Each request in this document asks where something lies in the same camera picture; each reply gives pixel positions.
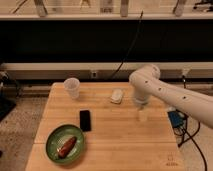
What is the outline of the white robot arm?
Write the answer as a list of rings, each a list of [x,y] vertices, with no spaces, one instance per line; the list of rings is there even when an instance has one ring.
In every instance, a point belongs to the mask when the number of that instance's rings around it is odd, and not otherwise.
[[[134,88],[134,100],[146,104],[155,96],[179,111],[213,129],[213,97],[173,86],[159,80],[160,69],[148,64],[132,72],[129,83]]]

